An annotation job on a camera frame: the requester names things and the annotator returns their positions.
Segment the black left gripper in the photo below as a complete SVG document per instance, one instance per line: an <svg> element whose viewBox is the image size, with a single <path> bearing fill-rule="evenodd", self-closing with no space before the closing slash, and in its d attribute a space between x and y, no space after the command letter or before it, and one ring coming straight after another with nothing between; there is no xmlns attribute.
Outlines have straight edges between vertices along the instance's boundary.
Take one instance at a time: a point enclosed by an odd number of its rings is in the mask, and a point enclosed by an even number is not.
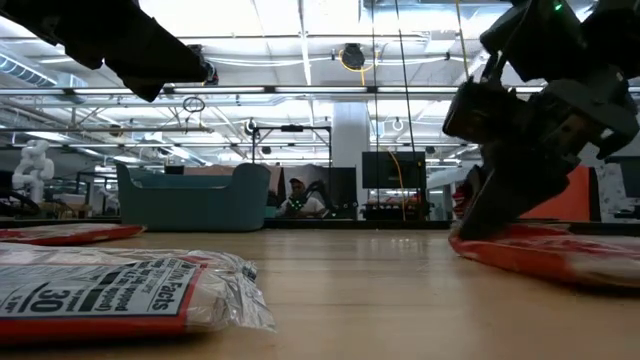
<svg viewBox="0 0 640 360"><path fill-rule="evenodd" d="M0 17L16 23L95 70L107 65L138 97L152 102L167 83L203 82L208 65L159 25L137 0L0 0Z"/></svg>

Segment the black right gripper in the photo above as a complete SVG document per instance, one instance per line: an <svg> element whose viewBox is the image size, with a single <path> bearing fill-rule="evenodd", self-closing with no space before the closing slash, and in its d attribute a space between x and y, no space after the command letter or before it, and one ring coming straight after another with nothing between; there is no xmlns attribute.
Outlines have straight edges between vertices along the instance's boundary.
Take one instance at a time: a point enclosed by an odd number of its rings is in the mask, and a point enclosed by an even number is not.
<svg viewBox="0 0 640 360"><path fill-rule="evenodd" d="M511 103L503 108L494 169L474 165L465 178L473 198L459 219L461 239L488 239L561 194L586 145L596 146L602 159L640 134L638 108L618 67L556 78L527 100L500 76L494 85Z"/></svg>

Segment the red Orville popcorn bag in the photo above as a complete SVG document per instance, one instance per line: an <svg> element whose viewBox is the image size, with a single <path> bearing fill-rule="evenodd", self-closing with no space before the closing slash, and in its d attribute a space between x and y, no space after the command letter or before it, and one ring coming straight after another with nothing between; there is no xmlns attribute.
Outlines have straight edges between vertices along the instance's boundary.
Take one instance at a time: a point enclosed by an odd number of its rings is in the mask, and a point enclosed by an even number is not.
<svg viewBox="0 0 640 360"><path fill-rule="evenodd" d="M140 235L140 225L77 223L0 229L0 242L41 246L76 246Z"/></svg>
<svg viewBox="0 0 640 360"><path fill-rule="evenodd" d="M459 256L558 283L640 290L640 238L582 235L542 224L513 224L484 239L448 238Z"/></svg>
<svg viewBox="0 0 640 360"><path fill-rule="evenodd" d="M226 252L0 245L0 346L274 330L254 264Z"/></svg>

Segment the red stacked bins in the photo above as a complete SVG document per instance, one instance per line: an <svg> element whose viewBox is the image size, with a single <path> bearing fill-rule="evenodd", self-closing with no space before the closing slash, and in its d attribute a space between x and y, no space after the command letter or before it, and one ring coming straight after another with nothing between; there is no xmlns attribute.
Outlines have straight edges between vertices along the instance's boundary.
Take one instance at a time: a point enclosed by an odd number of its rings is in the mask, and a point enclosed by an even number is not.
<svg viewBox="0 0 640 360"><path fill-rule="evenodd" d="M455 192L452 194L452 199L453 213L458 219L464 217L472 198L473 189L468 182L461 183L456 187Z"/></svg>

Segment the orange fabric panel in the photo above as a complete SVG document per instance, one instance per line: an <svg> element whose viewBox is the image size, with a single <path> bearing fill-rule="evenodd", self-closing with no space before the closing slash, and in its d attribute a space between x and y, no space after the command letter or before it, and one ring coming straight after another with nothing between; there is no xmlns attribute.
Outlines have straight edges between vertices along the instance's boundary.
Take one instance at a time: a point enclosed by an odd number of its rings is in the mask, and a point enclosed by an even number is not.
<svg viewBox="0 0 640 360"><path fill-rule="evenodd" d="M569 185L561 194L538 205L520 218L589 222L590 168L580 165L569 174L568 179Z"/></svg>

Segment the distant dark equipment table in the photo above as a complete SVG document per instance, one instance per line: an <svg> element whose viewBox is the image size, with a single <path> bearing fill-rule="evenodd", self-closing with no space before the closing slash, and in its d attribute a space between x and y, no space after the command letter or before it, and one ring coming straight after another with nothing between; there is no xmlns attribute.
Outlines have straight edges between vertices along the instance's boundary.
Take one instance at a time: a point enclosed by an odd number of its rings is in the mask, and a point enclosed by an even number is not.
<svg viewBox="0 0 640 360"><path fill-rule="evenodd" d="M362 210L365 220L423 221L428 214L428 202L419 202L415 197L370 199Z"/></svg>

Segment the white patterned board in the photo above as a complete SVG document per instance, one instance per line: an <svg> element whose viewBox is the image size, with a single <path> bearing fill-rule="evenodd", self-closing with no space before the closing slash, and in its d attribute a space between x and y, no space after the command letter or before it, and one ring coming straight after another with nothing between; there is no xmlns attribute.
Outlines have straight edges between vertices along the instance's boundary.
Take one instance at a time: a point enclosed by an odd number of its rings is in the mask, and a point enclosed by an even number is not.
<svg viewBox="0 0 640 360"><path fill-rule="evenodd" d="M615 214L621 209L625 199L622 171L618 164L608 163L596 168L601 220L603 223L616 222Z"/></svg>

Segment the teal plastic basket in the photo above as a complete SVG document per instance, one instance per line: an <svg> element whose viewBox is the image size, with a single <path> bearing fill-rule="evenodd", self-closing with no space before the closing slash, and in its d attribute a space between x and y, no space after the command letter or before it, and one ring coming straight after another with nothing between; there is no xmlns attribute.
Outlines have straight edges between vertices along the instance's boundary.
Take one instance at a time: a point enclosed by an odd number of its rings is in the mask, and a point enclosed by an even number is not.
<svg viewBox="0 0 640 360"><path fill-rule="evenodd" d="M229 176L156 174L116 166L121 221L160 232L262 228L270 171L244 163Z"/></svg>

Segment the black upright panel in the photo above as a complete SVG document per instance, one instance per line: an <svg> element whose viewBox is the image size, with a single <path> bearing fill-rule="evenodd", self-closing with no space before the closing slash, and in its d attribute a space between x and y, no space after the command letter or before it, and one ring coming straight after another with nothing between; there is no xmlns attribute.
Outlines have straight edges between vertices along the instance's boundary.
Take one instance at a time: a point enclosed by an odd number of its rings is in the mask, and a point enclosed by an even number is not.
<svg viewBox="0 0 640 360"><path fill-rule="evenodd" d="M327 189L334 203L352 203L357 200L356 169L332 167L328 171Z"/></svg>

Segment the distant cluttered lab bench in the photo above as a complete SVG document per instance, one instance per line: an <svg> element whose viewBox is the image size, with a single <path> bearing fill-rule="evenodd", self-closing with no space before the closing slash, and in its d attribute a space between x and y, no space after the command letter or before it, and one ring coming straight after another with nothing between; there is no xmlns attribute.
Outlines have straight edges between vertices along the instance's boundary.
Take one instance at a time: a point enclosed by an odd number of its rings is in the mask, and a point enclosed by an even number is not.
<svg viewBox="0 0 640 360"><path fill-rule="evenodd" d="M57 219L118 217L116 174L80 172L73 179L54 178L45 184L42 209Z"/></svg>

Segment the white round pillar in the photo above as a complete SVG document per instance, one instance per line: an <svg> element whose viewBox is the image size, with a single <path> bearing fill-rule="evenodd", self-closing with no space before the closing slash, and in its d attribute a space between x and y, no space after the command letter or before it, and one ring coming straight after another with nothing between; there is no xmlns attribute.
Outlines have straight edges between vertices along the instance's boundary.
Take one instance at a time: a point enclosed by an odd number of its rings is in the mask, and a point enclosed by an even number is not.
<svg viewBox="0 0 640 360"><path fill-rule="evenodd" d="M336 102L332 122L332 160L337 167L358 167L369 150L370 121L365 102Z"/></svg>

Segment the white fabric panel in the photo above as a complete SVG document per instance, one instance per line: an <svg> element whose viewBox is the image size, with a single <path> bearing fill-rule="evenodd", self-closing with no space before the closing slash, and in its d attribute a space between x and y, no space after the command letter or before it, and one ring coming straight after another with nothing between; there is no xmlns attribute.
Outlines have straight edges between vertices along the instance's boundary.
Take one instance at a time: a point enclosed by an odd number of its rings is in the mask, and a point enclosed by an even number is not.
<svg viewBox="0 0 640 360"><path fill-rule="evenodd" d="M317 166L313 164L306 164L293 167L285 167L283 169L286 196L289 197L292 193L290 180L292 178L298 179L308 187L311 183L321 180L325 189L329 188L329 169Z"/></svg>

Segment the person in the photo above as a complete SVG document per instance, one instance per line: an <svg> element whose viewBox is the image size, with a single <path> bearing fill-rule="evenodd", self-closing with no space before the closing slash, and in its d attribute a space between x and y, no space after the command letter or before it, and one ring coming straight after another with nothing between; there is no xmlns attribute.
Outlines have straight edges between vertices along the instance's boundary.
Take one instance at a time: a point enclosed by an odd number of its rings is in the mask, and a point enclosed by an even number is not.
<svg viewBox="0 0 640 360"><path fill-rule="evenodd" d="M319 180L308 187L298 179L290 180L291 195L277 208L276 216L283 218L322 218L326 213L324 203L313 197L313 192L323 194L324 183Z"/></svg>

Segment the black tall stand frame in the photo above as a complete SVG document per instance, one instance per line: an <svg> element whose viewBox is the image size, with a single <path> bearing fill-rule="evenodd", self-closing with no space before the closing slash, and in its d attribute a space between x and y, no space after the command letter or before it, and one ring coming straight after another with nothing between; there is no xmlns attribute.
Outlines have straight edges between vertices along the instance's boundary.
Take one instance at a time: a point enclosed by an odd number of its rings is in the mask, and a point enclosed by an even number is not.
<svg viewBox="0 0 640 360"><path fill-rule="evenodd" d="M265 134L261 136L260 142L258 142L257 133L261 131L265 131ZM332 166L332 160L333 160L332 127L331 126L312 126L312 125L305 126L305 125L295 125L295 124L281 125L281 126L255 125L254 128L251 130L251 162L252 163L256 162L257 148L262 145L262 143L269 137L269 135L273 131L279 131L282 133L301 133L304 131L311 131L313 134L316 135L318 139L320 139L324 143L325 147L328 149L328 157L325 159L325 161L328 163L329 166ZM319 131L326 131L328 138L327 139L322 138L318 134Z"/></svg>

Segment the black table frame rail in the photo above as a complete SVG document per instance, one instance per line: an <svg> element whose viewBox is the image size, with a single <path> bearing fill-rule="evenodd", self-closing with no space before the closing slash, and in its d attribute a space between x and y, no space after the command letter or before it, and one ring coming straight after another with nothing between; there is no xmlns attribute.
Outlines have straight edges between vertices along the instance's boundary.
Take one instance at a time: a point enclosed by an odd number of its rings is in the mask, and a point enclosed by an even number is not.
<svg viewBox="0 0 640 360"><path fill-rule="evenodd" d="M31 226L62 225L76 223L109 223L120 224L119 218L89 218L89 219L0 219L0 228L22 228ZM565 226L570 232L582 235L614 235L640 236L640 223L599 223L599 222L556 222L535 221L525 219L519 221L523 225L547 225L555 227ZM280 220L266 219L266 229L322 229L322 230L448 230L450 221L351 221L336 220Z"/></svg>

